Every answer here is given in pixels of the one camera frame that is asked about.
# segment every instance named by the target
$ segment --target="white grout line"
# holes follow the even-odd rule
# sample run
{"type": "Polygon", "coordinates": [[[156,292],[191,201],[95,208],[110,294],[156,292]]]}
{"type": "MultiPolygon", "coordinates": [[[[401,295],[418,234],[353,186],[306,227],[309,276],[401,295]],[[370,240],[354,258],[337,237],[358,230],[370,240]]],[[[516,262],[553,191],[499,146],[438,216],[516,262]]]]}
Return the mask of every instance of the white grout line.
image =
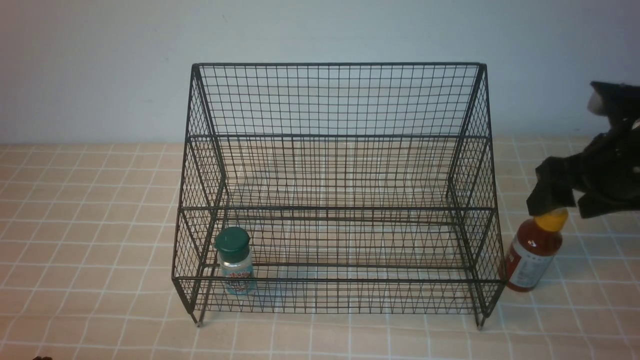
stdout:
{"type": "MultiPolygon", "coordinates": [[[[54,156],[51,157],[51,159],[49,160],[49,164],[51,164],[53,162],[53,159],[56,157],[57,152],[54,154],[54,156]]],[[[25,164],[27,162],[27,160],[29,159],[29,157],[31,156],[31,152],[29,152],[27,154],[27,156],[24,158],[24,161],[22,162],[22,164],[25,164]]],[[[12,178],[15,177],[15,175],[18,174],[18,170],[16,170],[16,172],[12,175],[12,178]]],[[[43,171],[40,176],[38,177],[38,180],[41,179],[45,174],[45,171],[43,171]]],[[[15,217],[20,213],[20,211],[22,210],[22,208],[24,207],[24,205],[28,202],[27,199],[31,196],[31,194],[33,193],[33,190],[35,189],[35,186],[31,188],[31,190],[29,191],[29,194],[27,195],[27,197],[25,198],[24,202],[22,202],[22,204],[20,205],[20,207],[18,208],[18,210],[15,212],[15,214],[13,215],[13,219],[12,221],[9,222],[9,224],[7,224],[6,228],[4,229],[4,231],[2,232],[2,234],[0,234],[0,238],[2,238],[4,236],[4,234],[6,233],[7,229],[9,229],[9,227],[11,226],[11,224],[13,223],[13,220],[15,220],[15,217]]],[[[4,281],[2,282],[2,284],[0,284],[0,289],[4,288],[6,282],[9,280],[9,278],[11,277],[11,274],[13,273],[13,271],[15,270],[15,267],[17,266],[17,264],[19,263],[19,260],[24,256],[24,254],[26,253],[27,249],[29,248],[29,245],[31,243],[31,240],[33,239],[33,237],[35,236],[36,232],[38,229],[36,229],[33,234],[31,235],[29,241],[26,242],[26,245],[24,246],[24,249],[22,250],[22,252],[20,253],[20,256],[17,258],[16,264],[13,264],[13,266],[11,267],[11,270],[9,270],[9,272],[6,275],[6,278],[4,279],[4,281]]],[[[49,260],[49,263],[51,263],[51,261],[53,260],[55,254],[51,255],[51,259],[49,260]]],[[[46,273],[46,269],[48,268],[48,265],[45,267],[45,270],[42,272],[42,274],[40,275],[40,278],[38,279],[38,284],[40,284],[40,281],[42,280],[42,278],[44,277],[45,273],[46,273]]],[[[0,343],[0,352],[2,352],[2,349],[4,347],[4,344],[6,343],[6,339],[9,336],[9,333],[13,327],[13,325],[15,324],[15,321],[18,319],[18,317],[24,312],[25,308],[28,306],[29,302],[31,301],[31,298],[33,297],[33,294],[35,293],[38,284],[34,287],[31,288],[31,294],[29,294],[29,298],[27,299],[27,301],[25,302],[25,304],[22,306],[22,310],[20,310],[20,313],[15,314],[15,318],[11,321],[11,323],[9,324],[9,326],[7,326],[6,331],[4,333],[4,338],[3,341],[0,343]]]]}

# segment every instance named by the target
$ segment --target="black wire rack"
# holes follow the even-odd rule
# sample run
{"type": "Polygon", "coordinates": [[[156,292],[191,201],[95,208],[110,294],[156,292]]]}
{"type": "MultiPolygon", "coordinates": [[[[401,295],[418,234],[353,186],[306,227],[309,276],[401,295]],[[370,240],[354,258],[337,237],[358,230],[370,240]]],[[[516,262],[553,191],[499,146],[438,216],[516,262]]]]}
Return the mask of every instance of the black wire rack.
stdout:
{"type": "Polygon", "coordinates": [[[468,313],[504,288],[486,65],[191,68],[172,279],[206,311],[468,313]],[[212,239],[252,237],[225,291],[212,239]]]}

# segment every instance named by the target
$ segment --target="sauce bottle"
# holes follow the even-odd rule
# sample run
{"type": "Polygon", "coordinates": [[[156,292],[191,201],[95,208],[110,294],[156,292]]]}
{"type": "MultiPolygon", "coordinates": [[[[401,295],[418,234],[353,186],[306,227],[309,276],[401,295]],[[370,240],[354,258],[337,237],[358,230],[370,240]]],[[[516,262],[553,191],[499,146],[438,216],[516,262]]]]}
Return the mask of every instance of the sauce bottle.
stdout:
{"type": "Polygon", "coordinates": [[[562,245],[562,230],[569,213],[556,209],[523,222],[504,258],[507,287],[519,292],[533,290],[562,245]]]}

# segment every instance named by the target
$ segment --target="wire mesh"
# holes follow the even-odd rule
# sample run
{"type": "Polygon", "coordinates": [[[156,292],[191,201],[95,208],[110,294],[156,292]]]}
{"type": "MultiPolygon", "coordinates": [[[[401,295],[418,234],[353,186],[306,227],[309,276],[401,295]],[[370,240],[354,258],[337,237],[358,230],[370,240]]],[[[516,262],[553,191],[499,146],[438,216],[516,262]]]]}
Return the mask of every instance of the wire mesh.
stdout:
{"type": "Polygon", "coordinates": [[[195,312],[472,313],[504,287],[486,67],[196,64],[173,281],[195,312]],[[212,237],[252,237],[230,295],[212,237]]]}

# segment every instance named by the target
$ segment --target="jar label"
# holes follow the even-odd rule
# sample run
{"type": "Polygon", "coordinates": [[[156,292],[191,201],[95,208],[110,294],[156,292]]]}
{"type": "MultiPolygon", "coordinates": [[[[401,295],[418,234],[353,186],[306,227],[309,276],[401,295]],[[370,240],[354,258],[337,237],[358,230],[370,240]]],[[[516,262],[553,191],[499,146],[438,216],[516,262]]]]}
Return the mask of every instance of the jar label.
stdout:
{"type": "Polygon", "coordinates": [[[247,295],[255,287],[255,281],[247,280],[253,278],[253,266],[251,265],[242,270],[222,268],[222,275],[230,278],[230,280],[225,280],[227,291],[230,294],[247,295]]]}
{"type": "Polygon", "coordinates": [[[509,282],[521,288],[532,288],[538,283],[553,258],[553,256],[531,254],[516,237],[511,244],[508,261],[517,263],[517,266],[509,282]]]}

